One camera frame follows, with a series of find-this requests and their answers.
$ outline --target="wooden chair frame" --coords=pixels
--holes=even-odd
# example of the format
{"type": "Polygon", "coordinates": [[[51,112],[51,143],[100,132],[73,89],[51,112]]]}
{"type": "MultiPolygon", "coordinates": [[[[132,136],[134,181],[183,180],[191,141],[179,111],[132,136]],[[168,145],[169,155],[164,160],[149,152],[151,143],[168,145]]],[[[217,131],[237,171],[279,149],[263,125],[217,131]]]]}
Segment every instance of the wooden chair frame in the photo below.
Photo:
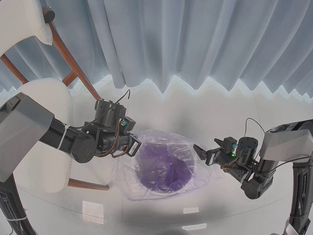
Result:
{"type": "MultiPolygon", "coordinates": [[[[67,62],[69,67],[71,67],[72,71],[62,80],[62,82],[69,86],[71,82],[78,77],[81,82],[86,86],[88,91],[92,94],[92,96],[96,100],[100,100],[101,97],[95,90],[95,88],[92,86],[92,84],[89,82],[88,78],[84,74],[84,72],[81,70],[77,62],[75,61],[72,54],[69,52],[69,50],[66,48],[64,42],[60,38],[59,34],[57,33],[56,29],[52,25],[52,21],[55,17],[55,13],[51,10],[49,7],[43,7],[43,14],[45,23],[49,24],[51,31],[52,31],[52,43],[55,45],[59,53],[62,55],[64,60],[67,62]]],[[[12,62],[7,58],[5,54],[3,54],[0,59],[2,62],[8,67],[8,69],[22,82],[22,84],[26,84],[28,80],[23,76],[22,73],[18,71],[18,69],[12,64],[12,62]]],[[[78,187],[78,188],[84,188],[84,189],[93,189],[93,190],[109,190],[109,186],[107,185],[99,185],[89,182],[80,181],[77,179],[70,178],[68,181],[68,186],[70,187],[78,187]]]]}

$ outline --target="robotic arm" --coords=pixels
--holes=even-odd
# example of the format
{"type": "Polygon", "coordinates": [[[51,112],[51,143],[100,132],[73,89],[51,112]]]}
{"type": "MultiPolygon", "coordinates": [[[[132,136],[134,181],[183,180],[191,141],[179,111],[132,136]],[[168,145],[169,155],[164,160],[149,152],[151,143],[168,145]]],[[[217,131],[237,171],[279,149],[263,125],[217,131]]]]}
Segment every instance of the robotic arm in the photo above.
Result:
{"type": "Polygon", "coordinates": [[[0,208],[17,235],[36,235],[22,207],[13,171],[37,141],[60,149],[78,163],[94,156],[132,157],[138,151],[141,142],[131,134],[135,121],[125,116],[126,108],[119,100],[99,100],[95,110],[94,121],[71,127],[23,93],[0,108],[0,208]]]}
{"type": "Polygon", "coordinates": [[[313,119],[276,126],[265,133],[260,149],[260,161],[255,160],[258,141],[243,137],[214,139],[220,146],[204,151],[194,150],[206,165],[218,164],[241,183],[250,199],[257,199],[272,185],[280,161],[293,162],[294,189],[290,217],[283,235],[303,235],[310,224],[313,202],[313,119]]]}

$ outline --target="transparent plastic bag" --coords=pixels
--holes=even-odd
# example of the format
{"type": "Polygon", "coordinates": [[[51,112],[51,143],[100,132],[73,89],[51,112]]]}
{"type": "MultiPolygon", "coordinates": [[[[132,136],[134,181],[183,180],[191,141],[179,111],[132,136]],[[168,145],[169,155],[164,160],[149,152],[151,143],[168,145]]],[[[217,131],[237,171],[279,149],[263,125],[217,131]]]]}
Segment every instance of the transparent plastic bag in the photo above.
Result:
{"type": "Polygon", "coordinates": [[[153,201],[188,194],[206,186],[210,180],[224,178],[216,165],[207,166],[193,149],[194,143],[158,130],[136,134],[142,142],[134,157],[116,159],[112,180],[131,201],[153,201]]]}

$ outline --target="curtain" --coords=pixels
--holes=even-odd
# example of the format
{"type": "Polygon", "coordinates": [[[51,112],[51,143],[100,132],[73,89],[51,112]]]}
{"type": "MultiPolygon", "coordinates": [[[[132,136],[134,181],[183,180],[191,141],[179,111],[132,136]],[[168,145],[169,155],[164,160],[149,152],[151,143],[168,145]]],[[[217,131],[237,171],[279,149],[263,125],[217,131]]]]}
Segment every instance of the curtain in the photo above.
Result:
{"type": "MultiPolygon", "coordinates": [[[[92,84],[147,78],[165,92],[173,75],[200,88],[208,76],[231,90],[263,81],[313,97],[313,0],[40,0],[92,84]]],[[[28,38],[6,55],[28,79],[71,69],[54,46],[28,38]]],[[[0,90],[21,83],[0,62],[0,90]]]]}

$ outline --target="white label sticker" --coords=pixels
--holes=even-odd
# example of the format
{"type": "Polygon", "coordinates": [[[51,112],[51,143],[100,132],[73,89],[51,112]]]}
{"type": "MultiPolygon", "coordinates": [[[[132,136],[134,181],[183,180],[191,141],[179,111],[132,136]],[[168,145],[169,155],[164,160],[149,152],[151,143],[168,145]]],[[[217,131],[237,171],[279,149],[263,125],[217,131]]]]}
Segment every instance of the white label sticker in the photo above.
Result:
{"type": "Polygon", "coordinates": [[[211,165],[211,164],[213,163],[213,160],[214,160],[214,156],[215,156],[215,153],[213,153],[213,154],[212,154],[212,156],[211,156],[211,160],[210,160],[210,163],[209,163],[209,165],[211,165]]]}
{"type": "Polygon", "coordinates": [[[133,152],[134,152],[134,150],[136,149],[137,145],[138,145],[137,142],[135,142],[135,143],[133,144],[133,146],[131,147],[131,150],[129,151],[129,154],[130,154],[130,155],[133,154],[133,152]]]}

